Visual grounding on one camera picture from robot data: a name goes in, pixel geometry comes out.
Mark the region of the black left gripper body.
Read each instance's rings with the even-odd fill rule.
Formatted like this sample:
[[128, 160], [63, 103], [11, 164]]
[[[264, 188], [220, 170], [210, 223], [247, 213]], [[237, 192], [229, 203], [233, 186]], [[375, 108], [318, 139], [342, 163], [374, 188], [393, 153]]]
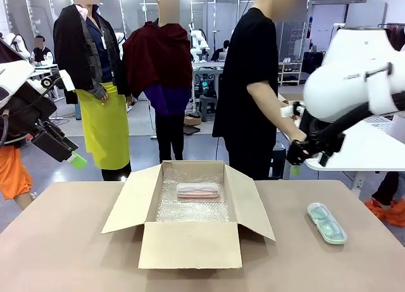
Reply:
[[50, 121], [38, 121], [31, 135], [32, 144], [58, 162], [67, 161], [78, 149], [78, 146]]

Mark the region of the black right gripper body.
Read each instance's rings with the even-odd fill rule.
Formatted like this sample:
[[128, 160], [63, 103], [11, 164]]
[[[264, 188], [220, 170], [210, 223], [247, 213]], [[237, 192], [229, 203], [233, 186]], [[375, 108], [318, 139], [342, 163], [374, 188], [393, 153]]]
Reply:
[[319, 155], [318, 163], [322, 167], [325, 167], [329, 159], [331, 159], [335, 153], [341, 151], [345, 137], [346, 135], [341, 132], [336, 136], [327, 138], [325, 141], [315, 143], [311, 148], [311, 157], [314, 158]]

